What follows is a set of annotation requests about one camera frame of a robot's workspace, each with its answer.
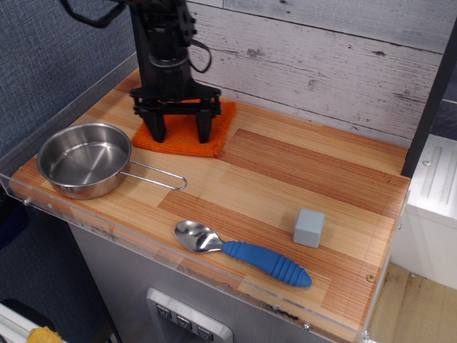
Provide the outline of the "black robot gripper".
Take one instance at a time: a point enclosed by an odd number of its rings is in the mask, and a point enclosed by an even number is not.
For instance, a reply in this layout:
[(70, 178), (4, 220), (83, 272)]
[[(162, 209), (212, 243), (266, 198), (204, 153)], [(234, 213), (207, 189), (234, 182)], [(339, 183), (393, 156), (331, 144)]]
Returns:
[(219, 89), (196, 82), (187, 62), (166, 68), (143, 66), (140, 77), (141, 86), (132, 89), (130, 96), (137, 113), (150, 111), (142, 118), (155, 141), (166, 138), (163, 114), (196, 114), (199, 142), (209, 141), (212, 119), (221, 114)]

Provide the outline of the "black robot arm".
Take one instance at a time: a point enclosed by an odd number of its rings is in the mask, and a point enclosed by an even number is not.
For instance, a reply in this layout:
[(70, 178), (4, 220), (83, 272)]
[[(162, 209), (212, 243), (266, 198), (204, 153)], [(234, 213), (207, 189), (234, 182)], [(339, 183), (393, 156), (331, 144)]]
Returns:
[(166, 138), (167, 115), (193, 115), (199, 141), (210, 139), (212, 120), (221, 114), (219, 89), (194, 80), (189, 47), (195, 20), (185, 1), (129, 1), (141, 87), (131, 90), (134, 111), (157, 142)]

